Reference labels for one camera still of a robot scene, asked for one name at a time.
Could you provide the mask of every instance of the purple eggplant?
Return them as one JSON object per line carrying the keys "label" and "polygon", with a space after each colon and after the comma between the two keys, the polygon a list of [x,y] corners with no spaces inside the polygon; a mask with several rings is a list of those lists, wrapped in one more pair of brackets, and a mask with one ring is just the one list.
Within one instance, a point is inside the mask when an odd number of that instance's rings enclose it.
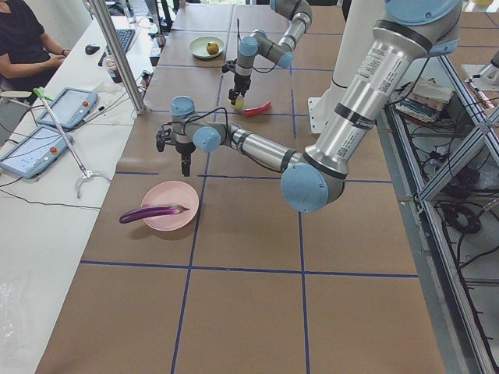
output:
{"label": "purple eggplant", "polygon": [[169,216],[171,214],[180,214],[189,210],[179,204],[168,204],[158,206],[143,206],[138,209],[126,212],[119,218],[120,224],[128,224],[130,222],[142,220],[148,217]]}

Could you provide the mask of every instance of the pink bowl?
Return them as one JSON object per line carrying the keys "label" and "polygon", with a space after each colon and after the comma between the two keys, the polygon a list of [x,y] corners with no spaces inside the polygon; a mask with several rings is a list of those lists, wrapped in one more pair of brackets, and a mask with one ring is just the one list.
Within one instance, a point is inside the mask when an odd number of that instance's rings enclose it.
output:
{"label": "pink bowl", "polygon": [[142,206],[166,204],[180,204],[189,210],[180,214],[144,218],[143,221],[147,226],[159,231],[181,228],[196,216],[200,200],[197,191],[191,185],[180,181],[168,181],[156,185],[142,200]]}

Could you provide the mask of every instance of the tablet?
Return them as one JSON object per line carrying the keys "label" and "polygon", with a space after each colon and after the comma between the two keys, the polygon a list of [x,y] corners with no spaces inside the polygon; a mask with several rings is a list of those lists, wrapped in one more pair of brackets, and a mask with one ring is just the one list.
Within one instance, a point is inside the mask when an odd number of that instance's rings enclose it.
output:
{"label": "tablet", "polygon": [[[73,141],[71,134],[66,134]],[[0,157],[0,168],[23,178],[33,178],[64,152],[67,144],[53,127],[37,127],[21,143]]]}
{"label": "tablet", "polygon": [[[97,103],[97,92],[65,88],[50,104],[63,129],[78,125]],[[44,111],[37,122],[41,125],[55,126],[51,116]]]}

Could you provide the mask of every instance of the label sticker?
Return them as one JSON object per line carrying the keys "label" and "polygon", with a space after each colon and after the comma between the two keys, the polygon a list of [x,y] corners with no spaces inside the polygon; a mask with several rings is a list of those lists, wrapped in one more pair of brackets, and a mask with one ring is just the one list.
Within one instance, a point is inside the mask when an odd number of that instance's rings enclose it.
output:
{"label": "label sticker", "polygon": [[372,47],[356,75],[373,90],[389,96],[408,67],[409,62],[395,52]]}
{"label": "label sticker", "polygon": [[348,160],[352,156],[352,153],[356,150],[360,141],[363,139],[365,133],[366,130],[353,127],[336,154],[339,157]]}

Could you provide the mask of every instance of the apple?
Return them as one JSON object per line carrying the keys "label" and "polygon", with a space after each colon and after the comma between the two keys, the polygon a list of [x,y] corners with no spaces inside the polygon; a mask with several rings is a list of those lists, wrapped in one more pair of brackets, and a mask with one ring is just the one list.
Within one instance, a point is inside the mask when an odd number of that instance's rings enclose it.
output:
{"label": "apple", "polygon": [[216,44],[216,43],[208,43],[206,45],[206,52],[208,52],[208,54],[210,56],[216,55],[218,53],[218,51],[220,51],[220,48],[218,47],[218,44]]}

